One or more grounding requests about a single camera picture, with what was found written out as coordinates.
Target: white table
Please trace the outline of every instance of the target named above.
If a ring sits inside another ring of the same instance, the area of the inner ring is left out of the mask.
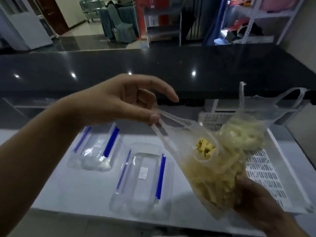
[[[276,137],[282,151],[292,165],[297,177],[303,184],[311,202],[316,206],[316,171],[303,154],[286,128],[272,126],[271,131]],[[16,131],[0,130],[0,143],[10,138]],[[125,143],[144,142],[155,143],[163,147],[160,139],[155,135],[124,135]],[[48,179],[41,193],[32,205],[32,208],[66,212],[70,214],[91,215],[131,220],[144,223],[170,225],[209,231],[227,232],[231,234],[247,234],[263,236],[263,233],[248,228],[239,219],[224,218],[216,221],[200,204],[194,196],[190,185],[185,179],[179,167],[174,164],[174,176],[172,194],[163,200],[161,197],[161,208],[163,204],[171,203],[169,218],[167,219],[140,219],[123,211],[114,214],[109,210],[109,201],[115,190],[120,174],[121,164],[125,157],[119,156],[111,171],[83,171],[68,168],[67,161],[70,151],[78,142],[78,137],[66,152],[53,174]],[[172,156],[165,151],[165,156],[174,162]],[[297,217],[299,225],[311,236],[316,236],[316,214],[301,215]]]

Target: pink bag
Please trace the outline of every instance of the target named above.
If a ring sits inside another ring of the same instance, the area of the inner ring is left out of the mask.
[[[261,3],[261,10],[267,12],[280,12],[291,9],[298,0],[263,0]]]

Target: person's left hand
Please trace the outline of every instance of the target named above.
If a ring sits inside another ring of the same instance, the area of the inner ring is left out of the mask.
[[[171,101],[179,98],[174,89],[155,76],[120,74],[89,89],[60,99],[80,125],[96,125],[118,119],[147,124],[159,123],[156,96],[150,89],[165,94]]]

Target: black countertop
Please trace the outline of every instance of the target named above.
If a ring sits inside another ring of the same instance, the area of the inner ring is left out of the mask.
[[[128,72],[160,77],[180,99],[235,99],[240,81],[246,95],[316,96],[316,74],[274,44],[1,55],[0,65],[0,97],[60,98]]]

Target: bag of pale green food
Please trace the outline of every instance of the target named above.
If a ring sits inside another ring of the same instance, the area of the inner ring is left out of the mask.
[[[221,218],[241,198],[240,191],[236,189],[235,177],[246,176],[243,151],[223,147],[214,133],[196,121],[164,111],[160,111],[160,115],[162,128],[154,125],[152,128],[203,206],[213,217]]]
[[[307,91],[306,88],[291,88],[279,96],[266,98],[244,96],[244,86],[239,87],[239,109],[216,133],[220,143],[229,148],[242,150],[260,150],[264,146],[264,132],[275,121],[291,109],[298,107]],[[295,100],[281,100],[291,92],[299,90]]]

